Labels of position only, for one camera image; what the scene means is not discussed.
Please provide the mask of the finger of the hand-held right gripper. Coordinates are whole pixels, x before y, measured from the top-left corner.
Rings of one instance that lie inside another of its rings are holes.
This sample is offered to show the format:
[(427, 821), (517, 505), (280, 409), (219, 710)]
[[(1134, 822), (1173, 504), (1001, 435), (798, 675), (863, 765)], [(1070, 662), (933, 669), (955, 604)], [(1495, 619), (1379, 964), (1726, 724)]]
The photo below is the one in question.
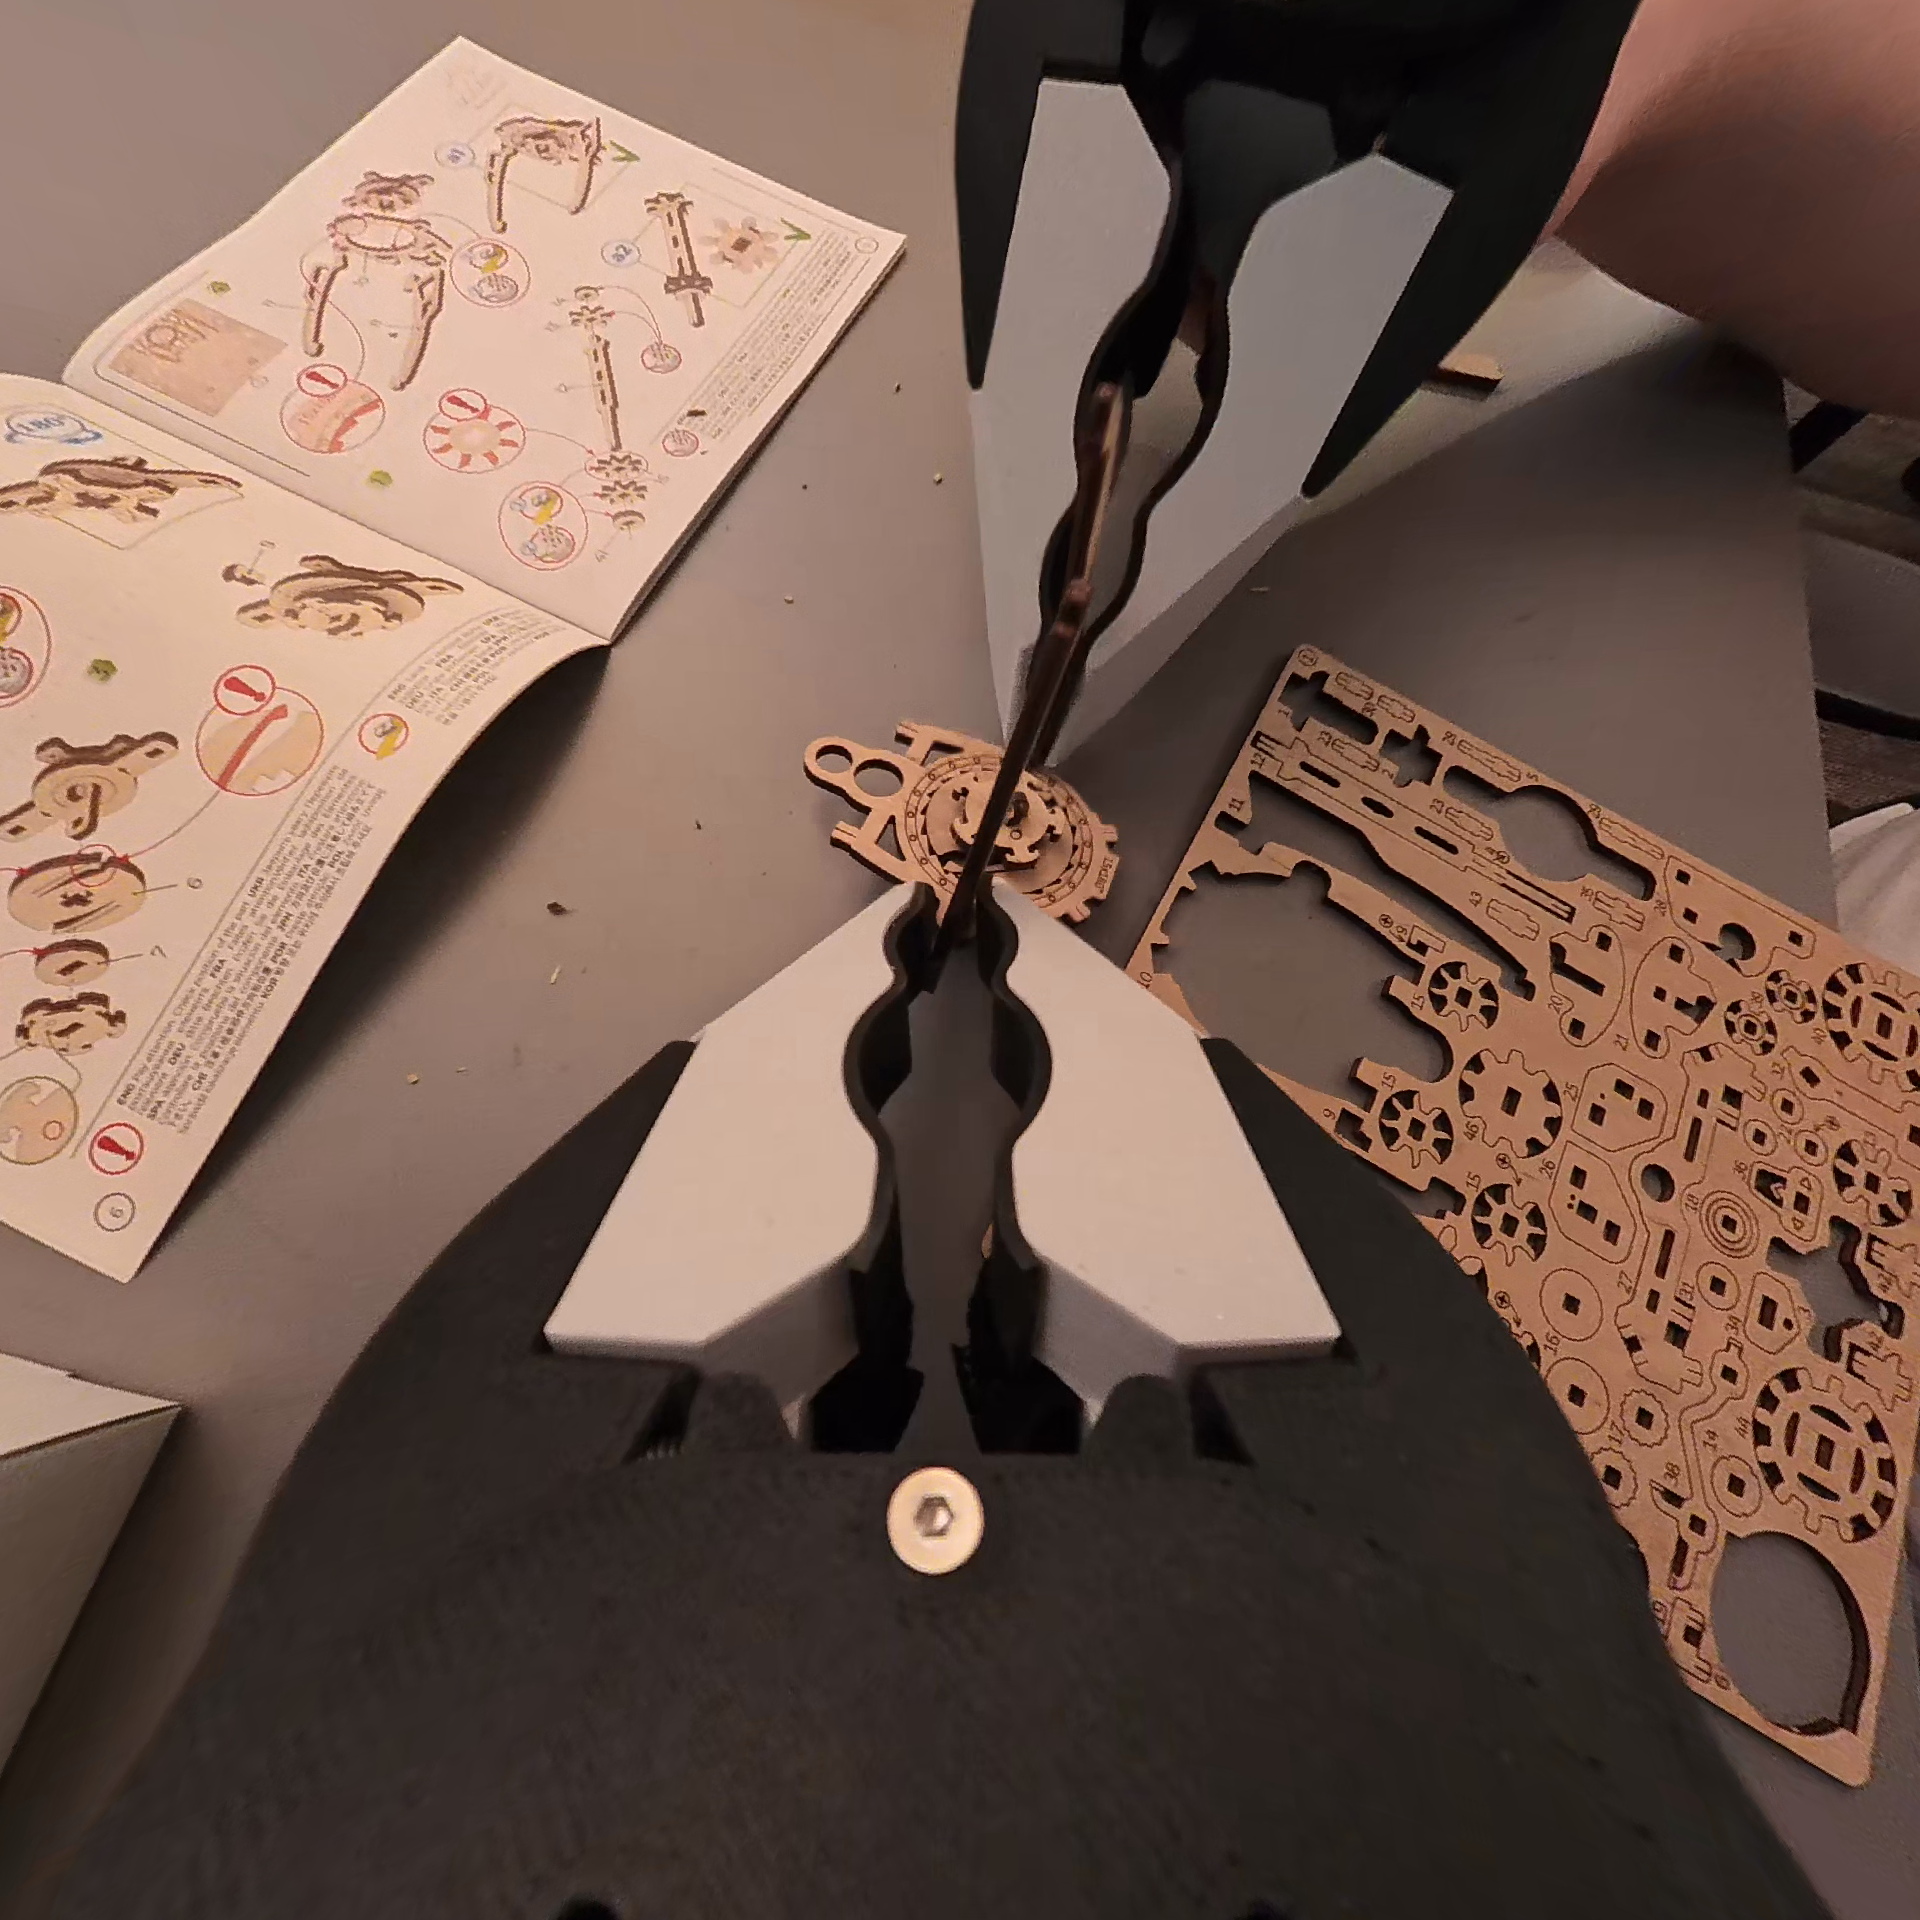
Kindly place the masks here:
[(1046, 546), (1071, 505), (1079, 393), (1167, 217), (1167, 172), (1123, 86), (1045, 80), (1031, 133), (987, 369), (972, 395), (982, 604), (1006, 729), (1045, 626)]
[(1448, 203), (1444, 185), (1376, 154), (1253, 227), (1228, 297), (1212, 429), (1144, 518), (1135, 587), (1094, 645), (1070, 713), (1071, 749), (1139, 694), (1296, 515)]

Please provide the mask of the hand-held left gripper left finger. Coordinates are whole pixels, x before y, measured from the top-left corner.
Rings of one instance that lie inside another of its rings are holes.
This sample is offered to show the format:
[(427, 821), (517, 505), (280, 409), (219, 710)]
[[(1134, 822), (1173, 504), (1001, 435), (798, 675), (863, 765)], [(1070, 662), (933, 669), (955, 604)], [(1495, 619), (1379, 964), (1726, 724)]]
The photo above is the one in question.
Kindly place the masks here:
[(559, 1354), (751, 1377), (821, 1451), (893, 1451), (910, 1363), (895, 1154), (928, 886), (708, 1022), (544, 1323)]

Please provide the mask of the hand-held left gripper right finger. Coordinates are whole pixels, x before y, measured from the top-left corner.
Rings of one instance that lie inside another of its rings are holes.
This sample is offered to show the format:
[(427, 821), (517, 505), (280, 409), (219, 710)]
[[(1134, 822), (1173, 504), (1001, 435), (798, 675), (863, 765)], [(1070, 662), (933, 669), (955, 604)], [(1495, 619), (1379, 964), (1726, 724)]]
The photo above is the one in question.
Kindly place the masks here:
[(1337, 1318), (1189, 1022), (1029, 900), (991, 904), (1043, 1049), (1011, 1156), (1039, 1363), (1094, 1419), (1129, 1379), (1333, 1354)]

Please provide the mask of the person's right forearm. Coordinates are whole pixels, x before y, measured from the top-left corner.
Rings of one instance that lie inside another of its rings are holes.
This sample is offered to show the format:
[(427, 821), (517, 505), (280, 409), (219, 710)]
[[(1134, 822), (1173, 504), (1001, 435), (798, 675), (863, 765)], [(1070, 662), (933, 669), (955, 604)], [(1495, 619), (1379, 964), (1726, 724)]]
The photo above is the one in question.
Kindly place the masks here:
[(1551, 233), (1793, 386), (1917, 418), (1917, 4), (1644, 2)]

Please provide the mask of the round wooden gear assembly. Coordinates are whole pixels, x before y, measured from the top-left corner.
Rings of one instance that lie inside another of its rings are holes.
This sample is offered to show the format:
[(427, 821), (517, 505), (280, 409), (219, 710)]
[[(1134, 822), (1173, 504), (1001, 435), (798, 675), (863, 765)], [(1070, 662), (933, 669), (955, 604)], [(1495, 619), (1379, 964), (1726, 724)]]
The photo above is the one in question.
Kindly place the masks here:
[[(901, 722), (895, 746), (863, 747), (840, 736), (807, 746), (804, 776), (861, 809), (832, 841), (889, 880), (923, 880), (942, 896), (982, 822), (1001, 764), (984, 738)], [(1052, 773), (1021, 777), (996, 840), (996, 875), (1035, 907), (1083, 921), (1117, 874), (1117, 835)]]

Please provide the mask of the wooden sheet with cutouts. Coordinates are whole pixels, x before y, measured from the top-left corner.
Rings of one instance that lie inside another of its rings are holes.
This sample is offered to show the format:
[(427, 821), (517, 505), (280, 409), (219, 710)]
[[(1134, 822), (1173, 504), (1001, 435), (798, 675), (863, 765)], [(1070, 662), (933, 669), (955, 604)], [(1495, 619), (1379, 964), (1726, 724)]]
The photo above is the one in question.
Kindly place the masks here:
[(1173, 915), (1310, 869), (1447, 1065), (1267, 1075), (1439, 1194), (1692, 1690), (1864, 1786), (1913, 1497), (1915, 976), (1303, 648), (1126, 970), (1203, 1026)]

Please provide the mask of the dark chair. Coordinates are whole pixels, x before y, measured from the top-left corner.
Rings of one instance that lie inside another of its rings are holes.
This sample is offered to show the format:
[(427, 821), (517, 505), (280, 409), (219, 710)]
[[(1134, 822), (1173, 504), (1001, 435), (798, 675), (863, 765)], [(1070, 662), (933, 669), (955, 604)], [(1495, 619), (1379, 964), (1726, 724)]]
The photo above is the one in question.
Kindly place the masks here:
[(1784, 388), (1815, 684), (1894, 732), (1917, 720), (1917, 422)]

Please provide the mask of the illustrated instruction booklet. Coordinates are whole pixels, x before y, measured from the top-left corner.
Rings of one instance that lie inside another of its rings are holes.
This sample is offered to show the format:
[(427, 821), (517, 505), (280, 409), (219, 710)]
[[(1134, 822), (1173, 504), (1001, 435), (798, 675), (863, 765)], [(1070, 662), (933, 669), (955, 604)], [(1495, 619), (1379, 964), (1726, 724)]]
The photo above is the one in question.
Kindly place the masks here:
[(4, 378), (11, 1229), (136, 1273), (417, 808), (903, 245), (457, 40)]

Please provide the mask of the grey box corner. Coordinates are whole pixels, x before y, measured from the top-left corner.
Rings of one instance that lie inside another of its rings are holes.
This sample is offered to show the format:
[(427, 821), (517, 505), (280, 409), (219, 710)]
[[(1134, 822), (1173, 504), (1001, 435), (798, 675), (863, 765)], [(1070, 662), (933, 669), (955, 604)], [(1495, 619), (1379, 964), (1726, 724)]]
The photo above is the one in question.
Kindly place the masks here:
[(3, 1761), (175, 1414), (168, 1400), (3, 1357)]

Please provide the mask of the person's white shirt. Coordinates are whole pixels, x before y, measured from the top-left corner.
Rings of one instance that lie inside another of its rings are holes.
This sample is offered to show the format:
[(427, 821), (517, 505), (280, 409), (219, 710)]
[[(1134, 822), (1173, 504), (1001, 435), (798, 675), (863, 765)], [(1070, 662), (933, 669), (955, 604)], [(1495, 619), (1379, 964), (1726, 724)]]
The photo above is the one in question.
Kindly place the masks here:
[(1835, 929), (1917, 976), (1917, 805), (1897, 800), (1831, 828)]

